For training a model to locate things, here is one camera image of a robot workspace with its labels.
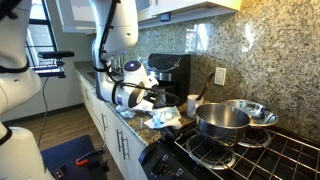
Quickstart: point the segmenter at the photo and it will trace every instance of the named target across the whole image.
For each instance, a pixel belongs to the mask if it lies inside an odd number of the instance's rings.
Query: upper cabinet
[[[95,32],[88,0],[56,0],[56,3],[64,32]],[[241,0],[136,0],[136,4],[142,29],[236,12]]]
[[[139,29],[234,13],[240,6],[241,0],[150,0],[150,7],[138,11]],[[162,15],[170,20],[161,21]]]

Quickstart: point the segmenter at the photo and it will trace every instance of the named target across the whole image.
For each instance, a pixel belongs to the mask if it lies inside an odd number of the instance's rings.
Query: wall outlet
[[[224,86],[226,81],[226,68],[216,68],[216,73],[214,75],[214,84]]]

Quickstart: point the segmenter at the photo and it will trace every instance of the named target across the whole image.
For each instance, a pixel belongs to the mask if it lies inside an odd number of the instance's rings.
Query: blue mat
[[[100,165],[100,155],[89,157],[87,165],[81,167],[75,165],[76,159],[93,150],[90,136],[85,135],[44,150],[41,154],[51,173],[57,170],[64,171],[61,180],[105,180],[107,177]]]

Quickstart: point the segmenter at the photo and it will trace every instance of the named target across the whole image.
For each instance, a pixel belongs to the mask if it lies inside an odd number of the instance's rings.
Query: burner
[[[248,128],[238,144],[250,148],[262,148],[267,147],[270,143],[271,135],[265,129]]]
[[[193,159],[213,170],[228,169],[236,160],[233,149],[207,141],[201,135],[191,136],[186,148]]]

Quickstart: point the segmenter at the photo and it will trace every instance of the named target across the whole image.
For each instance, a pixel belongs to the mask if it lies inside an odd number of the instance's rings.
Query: wooden floor
[[[30,119],[14,123],[10,126],[29,129],[33,132],[35,139],[38,142],[43,126],[43,119],[43,117]],[[88,134],[91,137],[95,148],[100,148],[104,145],[98,130],[84,106],[73,108],[65,112],[54,113],[47,117],[47,123],[41,138],[40,150],[54,147],[85,134]],[[107,172],[108,179],[124,179],[110,152],[107,148],[105,148],[105,150],[106,153],[103,155],[103,159],[108,162],[110,167],[110,171]]]

